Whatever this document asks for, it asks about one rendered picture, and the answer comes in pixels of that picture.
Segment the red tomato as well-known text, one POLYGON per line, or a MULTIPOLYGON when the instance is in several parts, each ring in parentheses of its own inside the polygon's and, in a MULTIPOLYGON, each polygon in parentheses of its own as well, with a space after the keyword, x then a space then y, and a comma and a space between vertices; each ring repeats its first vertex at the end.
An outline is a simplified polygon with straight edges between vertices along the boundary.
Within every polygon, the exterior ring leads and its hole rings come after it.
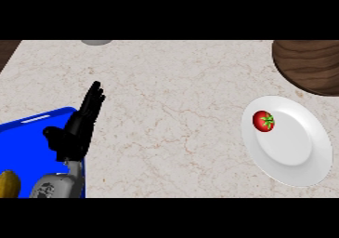
POLYGON ((252 116, 252 125, 260 132, 270 132, 275 127, 273 115, 267 111, 258 111, 252 116))

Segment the brown wooden bowl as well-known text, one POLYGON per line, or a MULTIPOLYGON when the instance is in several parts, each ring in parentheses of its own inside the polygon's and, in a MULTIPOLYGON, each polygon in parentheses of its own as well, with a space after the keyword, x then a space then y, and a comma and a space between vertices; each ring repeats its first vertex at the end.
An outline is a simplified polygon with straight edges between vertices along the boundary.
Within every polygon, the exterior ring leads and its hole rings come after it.
POLYGON ((272 59, 279 73, 300 89, 339 97, 339 40, 275 40, 272 59))

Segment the white plate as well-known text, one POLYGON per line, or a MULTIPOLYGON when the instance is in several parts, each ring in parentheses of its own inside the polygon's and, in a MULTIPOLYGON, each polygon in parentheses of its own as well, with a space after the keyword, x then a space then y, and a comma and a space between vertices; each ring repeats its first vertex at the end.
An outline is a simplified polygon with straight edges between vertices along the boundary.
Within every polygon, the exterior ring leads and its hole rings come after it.
POLYGON ((333 162, 329 134, 298 102, 279 96, 255 99, 242 114, 242 138, 254 163, 273 179, 295 187, 325 180, 333 162), (260 132, 252 125, 258 111, 273 115, 270 132, 260 132))

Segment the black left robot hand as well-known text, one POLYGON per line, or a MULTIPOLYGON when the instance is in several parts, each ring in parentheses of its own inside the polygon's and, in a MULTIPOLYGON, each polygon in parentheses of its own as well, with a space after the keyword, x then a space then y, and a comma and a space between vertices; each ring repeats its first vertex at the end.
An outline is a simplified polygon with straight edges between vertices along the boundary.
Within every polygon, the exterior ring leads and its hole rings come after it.
POLYGON ((95 81, 80 109, 71 114, 65 127, 48 126, 43 129, 43 136, 48 139, 51 150, 57 152, 58 162, 82 161, 85 159, 105 98, 101 83, 95 81))

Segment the blue cutting board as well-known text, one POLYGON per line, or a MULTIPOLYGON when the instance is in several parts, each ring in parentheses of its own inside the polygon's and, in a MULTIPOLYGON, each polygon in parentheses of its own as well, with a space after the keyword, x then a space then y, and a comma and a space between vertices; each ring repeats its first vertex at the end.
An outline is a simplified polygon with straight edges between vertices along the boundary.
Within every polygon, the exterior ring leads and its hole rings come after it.
POLYGON ((73 107, 65 107, 0 125, 0 173, 11 170, 21 180, 17 198, 30 198, 33 186, 45 175, 70 171, 67 161, 57 161, 43 129, 64 128, 74 112, 73 107))

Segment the yellow banana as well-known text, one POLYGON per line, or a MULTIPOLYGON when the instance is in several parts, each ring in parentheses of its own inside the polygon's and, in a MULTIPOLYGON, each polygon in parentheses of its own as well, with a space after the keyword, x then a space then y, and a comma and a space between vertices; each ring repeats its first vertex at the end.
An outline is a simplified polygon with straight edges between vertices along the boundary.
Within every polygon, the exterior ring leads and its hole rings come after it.
POLYGON ((17 198, 21 190, 21 180, 11 170, 0 173, 0 198, 17 198))

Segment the grey round object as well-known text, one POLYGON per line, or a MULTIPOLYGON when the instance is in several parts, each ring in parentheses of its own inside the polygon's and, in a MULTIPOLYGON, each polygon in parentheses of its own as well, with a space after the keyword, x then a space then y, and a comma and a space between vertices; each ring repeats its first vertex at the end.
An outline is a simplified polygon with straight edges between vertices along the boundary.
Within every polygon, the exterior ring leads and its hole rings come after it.
POLYGON ((113 40, 82 40, 88 46, 102 46, 108 44, 113 40))

